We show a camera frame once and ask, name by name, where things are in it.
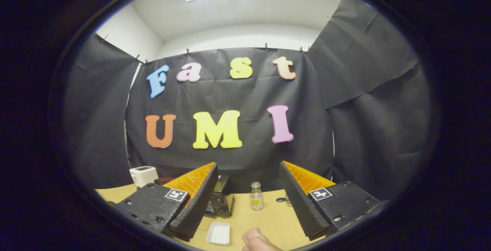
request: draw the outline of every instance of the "transparent container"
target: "transparent container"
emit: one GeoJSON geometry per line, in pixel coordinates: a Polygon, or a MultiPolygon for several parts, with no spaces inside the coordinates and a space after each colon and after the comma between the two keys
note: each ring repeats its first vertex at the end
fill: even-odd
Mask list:
{"type": "Polygon", "coordinates": [[[259,211],[263,209],[263,192],[261,192],[261,183],[253,182],[250,192],[250,205],[253,210],[259,211]]]}
{"type": "Polygon", "coordinates": [[[292,207],[292,203],[290,202],[290,199],[288,198],[288,196],[285,194],[285,201],[286,201],[286,204],[289,206],[289,207],[292,207]]]}

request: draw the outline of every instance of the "human hand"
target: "human hand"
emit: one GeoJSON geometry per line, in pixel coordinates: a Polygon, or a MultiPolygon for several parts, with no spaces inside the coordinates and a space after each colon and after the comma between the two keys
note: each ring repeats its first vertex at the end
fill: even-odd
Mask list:
{"type": "Polygon", "coordinates": [[[242,240],[245,243],[242,251],[281,251],[281,249],[261,234],[259,228],[249,229],[249,231],[242,235],[242,240]]]}

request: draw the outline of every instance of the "letter m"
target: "letter m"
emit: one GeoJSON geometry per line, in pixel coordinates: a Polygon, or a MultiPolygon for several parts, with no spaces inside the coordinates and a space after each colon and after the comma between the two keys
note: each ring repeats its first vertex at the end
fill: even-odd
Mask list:
{"type": "Polygon", "coordinates": [[[228,110],[221,115],[218,124],[215,124],[210,113],[195,113],[193,118],[196,120],[196,142],[193,143],[193,148],[207,148],[208,143],[205,141],[205,136],[207,136],[212,147],[216,148],[222,135],[223,141],[220,143],[222,148],[241,147],[242,141],[239,140],[237,130],[239,116],[239,111],[228,110]]]}

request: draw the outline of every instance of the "white plastic container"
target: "white plastic container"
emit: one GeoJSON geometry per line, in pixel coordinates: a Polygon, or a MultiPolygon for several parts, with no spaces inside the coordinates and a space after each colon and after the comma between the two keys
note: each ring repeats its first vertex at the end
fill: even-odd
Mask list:
{"type": "Polygon", "coordinates": [[[230,246],[230,224],[213,222],[208,229],[206,240],[219,246],[230,246]]]}
{"type": "Polygon", "coordinates": [[[157,170],[150,166],[134,167],[130,169],[130,175],[137,188],[153,183],[155,179],[158,179],[157,170]]]}

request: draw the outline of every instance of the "black curtain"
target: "black curtain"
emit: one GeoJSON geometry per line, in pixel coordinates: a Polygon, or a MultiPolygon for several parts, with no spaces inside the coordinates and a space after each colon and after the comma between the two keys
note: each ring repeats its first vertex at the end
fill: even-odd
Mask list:
{"type": "Polygon", "coordinates": [[[133,183],[126,155],[124,115],[138,62],[94,34],[73,65],[54,80],[61,127],[54,134],[69,167],[88,187],[133,183]]]}
{"type": "MultiPolygon", "coordinates": [[[[161,177],[176,177],[209,162],[232,176],[236,192],[260,181],[281,188],[281,160],[335,182],[351,180],[379,199],[395,197],[426,162],[432,114],[429,87],[419,58],[402,34],[360,0],[342,0],[307,53],[235,48],[192,52],[145,64],[126,102],[137,67],[134,58],[100,37],[82,48],[64,87],[61,140],[72,167],[95,188],[132,183],[124,146],[127,124],[132,167],[150,165],[161,177]],[[282,78],[274,59],[293,62],[297,76],[282,78]],[[230,63],[248,57],[253,73],[233,79],[230,63]],[[196,82],[176,79],[185,64],[201,64],[196,82]],[[154,98],[147,76],[169,66],[165,90],[154,98]],[[269,106],[286,105],[295,138],[273,143],[269,106]],[[240,112],[240,148],[194,149],[197,112],[215,123],[228,110],[240,112]],[[172,143],[154,148],[146,139],[148,115],[176,115],[172,143]]],[[[162,119],[157,137],[163,138],[162,119]]]]}
{"type": "Polygon", "coordinates": [[[396,197],[429,159],[433,111],[416,53],[373,8],[341,0],[308,56],[333,125],[333,181],[396,197]]]}
{"type": "MultiPolygon", "coordinates": [[[[315,170],[330,178],[333,165],[332,130],[319,82],[309,58],[300,51],[284,49],[235,48],[192,52],[168,57],[142,66],[130,91],[126,124],[128,153],[133,167],[150,165],[159,176],[179,176],[209,162],[216,162],[219,174],[230,174],[235,192],[250,192],[260,181],[263,190],[282,188],[277,180],[281,160],[315,170]],[[293,61],[293,80],[282,78],[272,61],[278,57],[293,61]],[[249,78],[232,79],[230,63],[236,57],[248,57],[253,73],[249,78]],[[197,82],[181,82],[176,75],[184,64],[202,65],[197,82]],[[147,76],[164,65],[165,90],[150,98],[147,76]],[[292,141],[273,143],[274,128],[269,106],[286,105],[292,141]],[[197,112],[209,112],[215,123],[227,110],[240,112],[238,118],[240,148],[194,149],[197,112]],[[166,148],[154,148],[145,137],[147,115],[176,115],[172,142],[166,148]]],[[[162,119],[157,136],[162,138],[162,119]]]]}

